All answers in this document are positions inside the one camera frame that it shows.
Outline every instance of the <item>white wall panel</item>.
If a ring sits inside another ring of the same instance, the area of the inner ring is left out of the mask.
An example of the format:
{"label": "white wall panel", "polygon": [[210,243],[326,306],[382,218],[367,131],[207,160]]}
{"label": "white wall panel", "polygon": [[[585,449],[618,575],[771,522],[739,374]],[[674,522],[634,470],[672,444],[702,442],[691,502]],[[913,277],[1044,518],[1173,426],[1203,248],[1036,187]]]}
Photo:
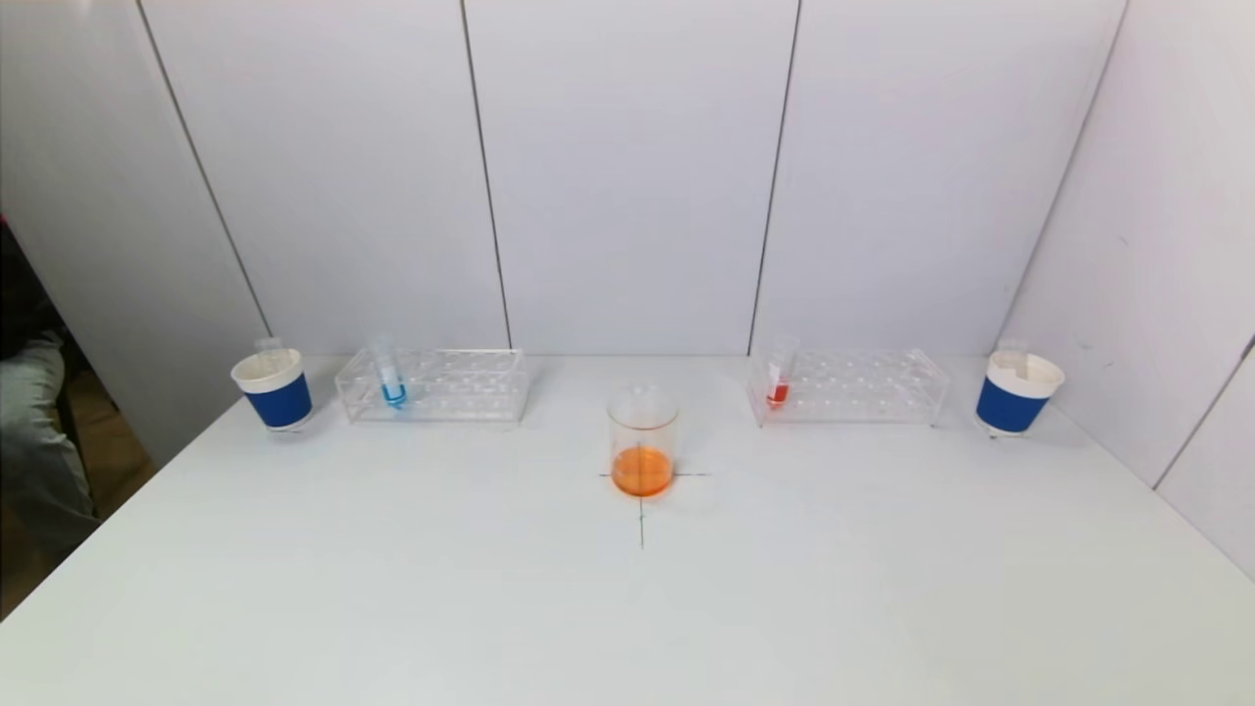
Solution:
{"label": "white wall panel", "polygon": [[1122,9],[803,3],[756,337],[986,352]]}
{"label": "white wall panel", "polygon": [[1247,359],[1160,494],[1255,579],[1255,359]]}
{"label": "white wall panel", "polygon": [[0,208],[159,466],[265,335],[133,3],[0,3]]}
{"label": "white wall panel", "polygon": [[456,0],[147,0],[276,335],[505,346]]}
{"label": "white wall panel", "polygon": [[796,0],[468,0],[515,342],[744,352]]}
{"label": "white wall panel", "polygon": [[1153,484],[1255,330],[1255,4],[1131,3],[1008,331]]}

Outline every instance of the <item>test tube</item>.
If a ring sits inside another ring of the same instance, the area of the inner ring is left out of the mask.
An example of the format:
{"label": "test tube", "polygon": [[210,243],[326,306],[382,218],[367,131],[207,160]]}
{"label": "test tube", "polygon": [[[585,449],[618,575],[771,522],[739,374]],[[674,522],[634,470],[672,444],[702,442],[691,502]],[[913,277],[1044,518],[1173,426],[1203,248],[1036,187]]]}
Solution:
{"label": "test tube", "polygon": [[1001,337],[998,340],[999,369],[1015,369],[1015,377],[1028,380],[1028,341],[1023,337]]}
{"label": "test tube", "polygon": [[788,386],[793,377],[793,364],[802,341],[796,335],[781,335],[772,339],[771,355],[767,357],[767,406],[779,410],[788,400]]}
{"label": "test tube", "polygon": [[400,365],[397,362],[397,349],[393,346],[392,335],[380,334],[370,339],[370,356],[375,360],[375,375],[379,377],[379,389],[384,394],[384,403],[389,408],[400,410],[405,405],[405,379],[400,375]]}
{"label": "test tube", "polygon": [[259,337],[252,345],[257,350],[257,365],[262,376],[272,376],[287,367],[287,349],[277,336]]}

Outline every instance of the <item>glass beaker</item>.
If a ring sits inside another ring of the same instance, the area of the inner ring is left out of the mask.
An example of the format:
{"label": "glass beaker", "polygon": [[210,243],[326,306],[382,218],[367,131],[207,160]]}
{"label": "glass beaker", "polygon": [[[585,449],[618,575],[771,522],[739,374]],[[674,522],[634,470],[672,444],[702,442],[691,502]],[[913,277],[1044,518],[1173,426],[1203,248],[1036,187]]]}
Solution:
{"label": "glass beaker", "polygon": [[636,498],[656,495],[675,475],[675,419],[680,408],[654,385],[616,393],[610,415],[610,479]]}

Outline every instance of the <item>gray pants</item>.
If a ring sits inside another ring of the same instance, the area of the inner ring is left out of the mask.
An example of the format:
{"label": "gray pants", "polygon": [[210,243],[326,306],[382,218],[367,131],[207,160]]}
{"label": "gray pants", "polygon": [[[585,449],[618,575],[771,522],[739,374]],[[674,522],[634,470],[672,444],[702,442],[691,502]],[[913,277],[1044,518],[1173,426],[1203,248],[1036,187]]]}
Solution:
{"label": "gray pants", "polygon": [[0,361],[0,490],[39,549],[60,563],[100,525],[74,445],[53,426],[65,365],[35,339]]}

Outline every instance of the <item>white cup rim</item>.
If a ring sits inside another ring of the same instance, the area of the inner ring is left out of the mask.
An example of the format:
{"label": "white cup rim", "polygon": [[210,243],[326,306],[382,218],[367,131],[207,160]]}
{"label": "white cup rim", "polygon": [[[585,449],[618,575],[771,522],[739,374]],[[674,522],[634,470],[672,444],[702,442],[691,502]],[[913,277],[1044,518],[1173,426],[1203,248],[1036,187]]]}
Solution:
{"label": "white cup rim", "polygon": [[248,369],[260,364],[257,352],[254,352],[252,356],[240,361],[231,369],[231,380],[240,386],[240,390],[250,395],[274,393],[287,387],[296,379],[301,377],[304,371],[301,369],[300,350],[295,347],[285,347],[284,350],[287,351],[287,367],[281,371],[261,377],[247,376],[246,372]]}

